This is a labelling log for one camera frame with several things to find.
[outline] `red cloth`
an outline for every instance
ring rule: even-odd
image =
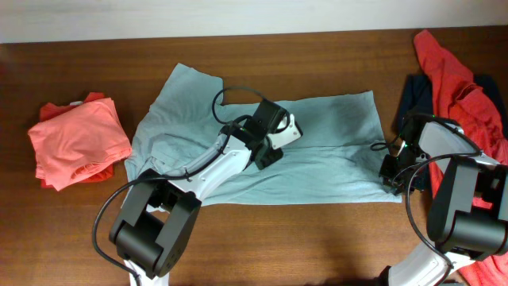
[[[502,135],[501,117],[483,89],[473,83],[472,72],[427,30],[414,38],[414,47],[423,72],[432,81],[434,114],[456,120],[489,157],[501,164],[508,163],[508,141]],[[434,163],[430,165],[430,174],[435,195],[443,174]],[[481,199],[475,199],[473,205],[491,207]],[[462,268],[460,273],[471,286],[508,285],[508,255],[488,257]]]
[[[88,94],[88,96],[85,98],[83,103],[91,102],[97,99],[104,99],[105,96],[103,93],[100,92],[91,92]],[[69,110],[72,110],[76,108],[79,105],[69,105],[69,106],[56,106],[53,103],[47,103],[46,105],[42,106],[40,108],[39,113],[39,121],[45,122],[46,120],[49,120],[51,118],[55,118],[58,115],[64,114],[68,112]],[[85,180],[80,181],[80,183],[96,183],[96,182],[102,182],[104,180],[108,180],[114,175],[114,169],[113,165],[109,165],[107,168],[102,170],[100,173],[97,173]],[[45,180],[40,181],[40,186],[45,188],[51,188],[52,185],[46,184]]]

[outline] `wooden table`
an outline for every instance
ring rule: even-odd
[[[41,189],[26,135],[46,102],[65,105],[102,91],[130,138],[177,63],[245,85],[270,99],[373,90],[387,138],[406,76],[419,73],[417,30],[251,37],[7,44],[0,46],[0,284],[127,285],[125,272],[90,242],[104,200],[126,181],[123,164],[100,184]],[[508,93],[508,27],[433,29],[474,73]],[[235,95],[228,102],[253,102]],[[121,199],[106,212],[99,243]],[[425,225],[428,200],[414,196]],[[377,276],[418,244],[402,204],[219,205],[201,210],[171,285],[318,285]]]

